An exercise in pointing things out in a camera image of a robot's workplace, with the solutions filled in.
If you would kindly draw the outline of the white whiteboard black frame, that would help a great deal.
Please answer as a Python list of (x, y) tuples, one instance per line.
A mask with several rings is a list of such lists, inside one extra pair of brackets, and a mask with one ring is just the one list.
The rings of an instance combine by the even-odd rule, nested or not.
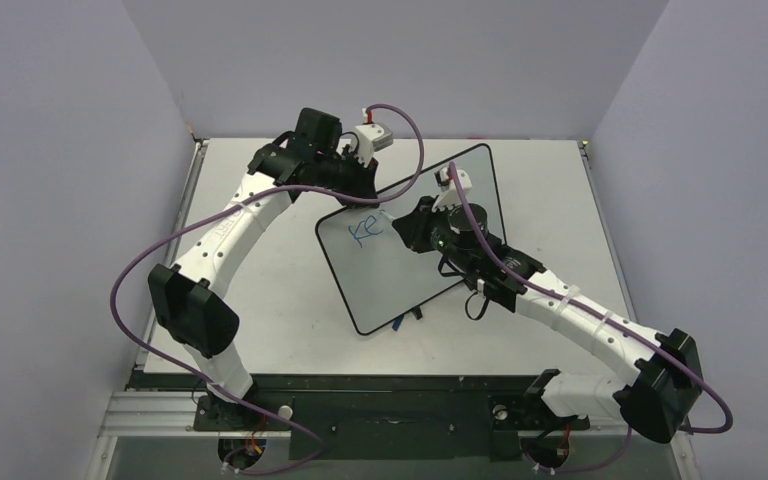
[(448, 214), (431, 208), (450, 163), (463, 181), (479, 223), (499, 240), (506, 228), (489, 145), (479, 143), (422, 170), (410, 190), (376, 208), (343, 208), (322, 217), (315, 235), (355, 331), (369, 335), (460, 283), (459, 268), (441, 251)]

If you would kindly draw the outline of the blue marker cap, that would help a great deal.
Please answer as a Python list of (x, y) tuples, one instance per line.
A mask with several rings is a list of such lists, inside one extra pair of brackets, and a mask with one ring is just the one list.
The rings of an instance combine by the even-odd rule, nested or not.
[(403, 320), (404, 320), (404, 316), (403, 315), (396, 317), (394, 319), (394, 321), (392, 322), (392, 329), (394, 331), (398, 331), (400, 329), (401, 325), (402, 325)]

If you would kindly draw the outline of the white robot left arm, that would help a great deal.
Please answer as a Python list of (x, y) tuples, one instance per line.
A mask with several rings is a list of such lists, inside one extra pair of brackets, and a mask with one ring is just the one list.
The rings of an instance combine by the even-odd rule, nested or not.
[(367, 120), (340, 148), (342, 133), (336, 117), (304, 108), (294, 130), (255, 152), (226, 206), (229, 215), (212, 222), (171, 266), (157, 265), (148, 276), (159, 325), (208, 377), (209, 391), (221, 400), (219, 416), (232, 429), (251, 427), (259, 405), (246, 395), (254, 380), (234, 345), (240, 321), (224, 296), (261, 235), (300, 195), (273, 194), (271, 188), (308, 185), (352, 198), (376, 198), (374, 154), (392, 144), (392, 131)]

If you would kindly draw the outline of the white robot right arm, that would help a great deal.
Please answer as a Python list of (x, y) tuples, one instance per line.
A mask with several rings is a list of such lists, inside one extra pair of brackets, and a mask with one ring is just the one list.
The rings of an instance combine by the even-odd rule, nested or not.
[(572, 341), (609, 368), (606, 375), (552, 371), (524, 400), (526, 418), (548, 427), (559, 418), (624, 420), (645, 438), (668, 443), (684, 429), (700, 397), (701, 365), (695, 340), (674, 329), (665, 334), (638, 325), (581, 294), (533, 257), (492, 234), (487, 213), (462, 207), (432, 208), (422, 197), (392, 222), (405, 246), (440, 254), (439, 264), (475, 293), (508, 311), (536, 320)]

